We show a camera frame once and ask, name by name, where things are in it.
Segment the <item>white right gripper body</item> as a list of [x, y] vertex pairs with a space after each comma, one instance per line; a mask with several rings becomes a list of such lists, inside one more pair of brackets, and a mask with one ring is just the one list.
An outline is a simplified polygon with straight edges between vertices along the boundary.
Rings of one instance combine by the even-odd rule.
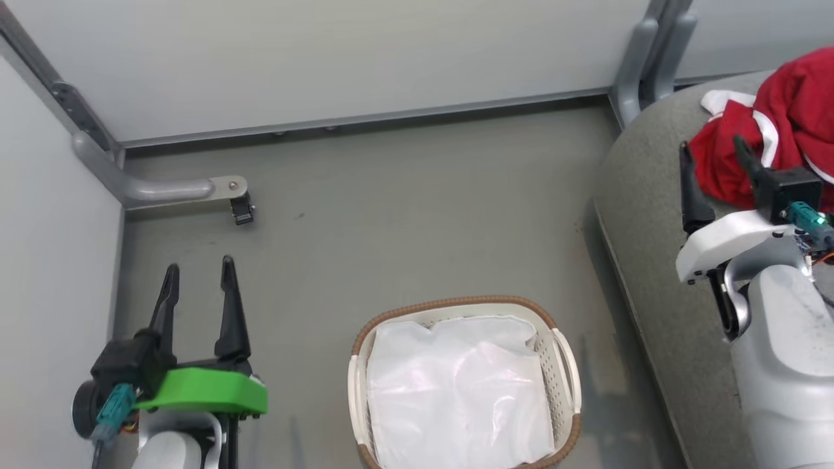
[[727, 214], [689, 235], [676, 258], [677, 277], [682, 283], [703, 278], [708, 270], [745, 253], [753, 263], [792, 265], [805, 273], [795, 229], [772, 225], [754, 210]]

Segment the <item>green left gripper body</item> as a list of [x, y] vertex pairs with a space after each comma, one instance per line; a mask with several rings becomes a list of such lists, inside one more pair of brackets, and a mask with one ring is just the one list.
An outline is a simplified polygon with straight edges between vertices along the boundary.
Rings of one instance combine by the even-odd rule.
[[176, 410], [259, 418], [269, 410], [265, 383], [249, 360], [203, 360], [169, 370], [154, 397], [140, 397], [136, 412]]

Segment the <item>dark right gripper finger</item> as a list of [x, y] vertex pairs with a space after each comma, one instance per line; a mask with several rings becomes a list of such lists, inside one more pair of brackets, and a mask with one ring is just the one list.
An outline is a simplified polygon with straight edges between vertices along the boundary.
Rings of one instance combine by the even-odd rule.
[[760, 210], [766, 204], [766, 199], [772, 197], [775, 190], [775, 179], [771, 169], [760, 163], [760, 158], [754, 154], [753, 149], [744, 137], [735, 135], [733, 142], [738, 162], [747, 173], [751, 191], [753, 191], [754, 207]]
[[696, 161], [686, 141], [680, 143], [679, 163], [682, 229], [687, 235], [693, 235], [715, 221], [715, 211], [700, 189], [696, 176]]

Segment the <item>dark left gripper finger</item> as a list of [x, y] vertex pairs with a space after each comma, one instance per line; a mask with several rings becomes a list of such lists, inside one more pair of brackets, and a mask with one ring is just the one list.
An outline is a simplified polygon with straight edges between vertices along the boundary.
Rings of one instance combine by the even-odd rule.
[[179, 302], [179, 291], [180, 268], [173, 263], [167, 267], [149, 324], [149, 329], [158, 336], [161, 343], [173, 342], [173, 314]]
[[222, 321], [214, 355], [223, 362], [246, 362], [252, 350], [237, 270], [230, 255], [223, 256], [220, 287], [224, 293]]

